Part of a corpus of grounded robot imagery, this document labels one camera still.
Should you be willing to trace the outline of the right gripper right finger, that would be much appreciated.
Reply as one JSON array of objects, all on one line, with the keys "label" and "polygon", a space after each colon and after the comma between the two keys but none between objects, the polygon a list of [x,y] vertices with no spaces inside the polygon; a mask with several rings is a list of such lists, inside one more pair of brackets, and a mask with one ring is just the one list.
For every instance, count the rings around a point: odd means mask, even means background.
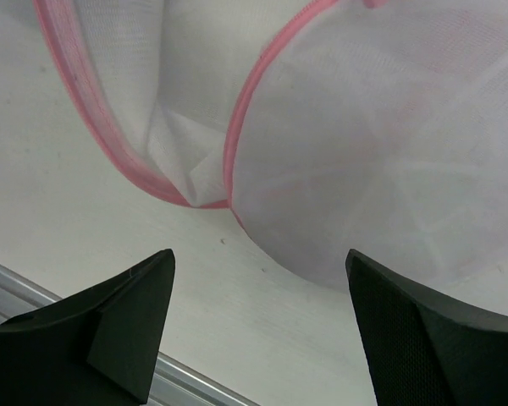
[{"label": "right gripper right finger", "polygon": [[379,405],[508,405],[508,316],[467,304],[357,250],[345,261]]}]

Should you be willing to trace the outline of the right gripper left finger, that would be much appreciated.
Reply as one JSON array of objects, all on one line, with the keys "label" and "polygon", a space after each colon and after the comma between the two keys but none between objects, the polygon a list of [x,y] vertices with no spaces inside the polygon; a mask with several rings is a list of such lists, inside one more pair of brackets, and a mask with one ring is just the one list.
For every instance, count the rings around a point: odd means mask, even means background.
[{"label": "right gripper left finger", "polygon": [[0,405],[147,403],[174,284],[161,250],[0,324]]}]

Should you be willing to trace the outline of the aluminium mounting rail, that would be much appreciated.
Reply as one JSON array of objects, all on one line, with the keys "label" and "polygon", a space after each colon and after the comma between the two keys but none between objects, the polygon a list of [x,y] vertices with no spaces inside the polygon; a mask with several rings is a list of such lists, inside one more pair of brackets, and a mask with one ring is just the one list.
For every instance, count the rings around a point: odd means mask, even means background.
[{"label": "aluminium mounting rail", "polygon": [[175,258],[162,250],[62,299],[0,265],[0,405],[245,405],[159,350]]}]

